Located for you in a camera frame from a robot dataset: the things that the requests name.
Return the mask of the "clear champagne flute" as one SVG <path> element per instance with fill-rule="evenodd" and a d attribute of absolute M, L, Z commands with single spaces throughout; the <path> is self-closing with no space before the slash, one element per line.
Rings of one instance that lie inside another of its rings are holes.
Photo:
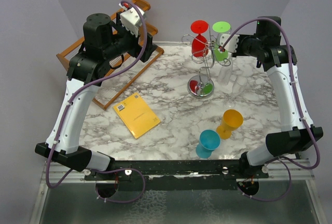
<path fill-rule="evenodd" d="M 248 83 L 248 79 L 244 76 L 237 76 L 235 81 L 233 82 L 231 93 L 227 96 L 227 98 L 224 101 L 224 106 L 227 109 L 234 108 L 236 105 L 236 97 L 241 94 L 246 85 Z"/>
<path fill-rule="evenodd" d="M 230 76 L 232 73 L 232 61 L 230 59 L 229 53 L 228 53 L 228 58 L 221 63 L 219 62 L 219 64 L 221 65 L 221 67 L 218 74 L 217 82 L 220 85 L 226 86 L 229 83 Z"/>

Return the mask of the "green plastic wine glass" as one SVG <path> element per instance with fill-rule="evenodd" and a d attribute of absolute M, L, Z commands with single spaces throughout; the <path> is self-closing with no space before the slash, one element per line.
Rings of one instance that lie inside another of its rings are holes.
<path fill-rule="evenodd" d="M 225 35 L 230 33 L 231 25 L 226 21 L 219 21 L 213 24 L 212 29 L 214 32 L 217 33 L 216 44 L 213 50 L 213 54 L 215 60 L 221 63 L 228 58 L 228 51 L 225 49 L 220 51 L 220 46 L 222 46 L 225 42 Z"/>

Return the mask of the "red plastic wine glass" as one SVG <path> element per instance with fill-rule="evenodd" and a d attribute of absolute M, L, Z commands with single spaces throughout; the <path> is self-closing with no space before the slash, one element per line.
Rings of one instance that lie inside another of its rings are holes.
<path fill-rule="evenodd" d="M 208 30 L 208 28 L 209 25 L 204 20 L 197 20 L 191 24 L 191 31 L 197 34 L 191 43 L 191 53 L 196 58 L 204 57 L 209 52 L 206 45 L 207 39 L 202 35 Z"/>

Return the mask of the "orange plastic wine glass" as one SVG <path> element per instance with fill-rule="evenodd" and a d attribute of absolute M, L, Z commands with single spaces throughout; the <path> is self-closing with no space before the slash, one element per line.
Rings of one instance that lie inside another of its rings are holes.
<path fill-rule="evenodd" d="M 221 139 L 229 139 L 232 132 L 243 124 L 243 116 L 234 109 L 224 112 L 221 124 L 216 128 L 216 132 Z"/>

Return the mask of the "blue plastic wine glass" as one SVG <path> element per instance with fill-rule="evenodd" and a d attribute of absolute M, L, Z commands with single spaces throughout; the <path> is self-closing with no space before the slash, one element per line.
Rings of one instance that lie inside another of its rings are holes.
<path fill-rule="evenodd" d="M 199 158 L 207 159 L 219 146 L 219 135 L 214 130 L 204 130 L 200 134 L 199 143 L 196 146 L 196 154 Z"/>

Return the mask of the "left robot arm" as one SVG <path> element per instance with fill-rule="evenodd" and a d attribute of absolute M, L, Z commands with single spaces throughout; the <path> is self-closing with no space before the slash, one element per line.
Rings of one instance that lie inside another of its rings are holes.
<path fill-rule="evenodd" d="M 79 136 L 88 108 L 111 66 L 110 61 L 128 53 L 135 62 L 146 62 L 156 49 L 146 27 L 143 12 L 117 13 L 116 20 L 103 13 L 87 17 L 84 41 L 71 58 L 64 100 L 53 130 L 47 140 L 38 143 L 35 152 L 47 162 L 57 162 L 69 169 L 96 170 L 104 180 L 113 177 L 114 158 L 79 145 Z"/>

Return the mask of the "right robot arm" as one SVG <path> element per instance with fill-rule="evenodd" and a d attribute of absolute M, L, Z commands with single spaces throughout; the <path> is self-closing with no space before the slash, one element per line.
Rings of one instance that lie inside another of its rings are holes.
<path fill-rule="evenodd" d="M 265 144 L 242 154 L 239 174 L 250 178 L 257 167 L 311 146 L 316 151 L 316 163 L 310 167 L 314 169 L 320 163 L 317 141 L 323 137 L 323 129 L 314 125 L 304 103 L 295 51 L 281 27 L 281 18 L 259 17 L 255 22 L 255 34 L 240 35 L 236 54 L 255 57 L 257 67 L 267 73 L 280 111 L 281 130 L 268 134 Z"/>

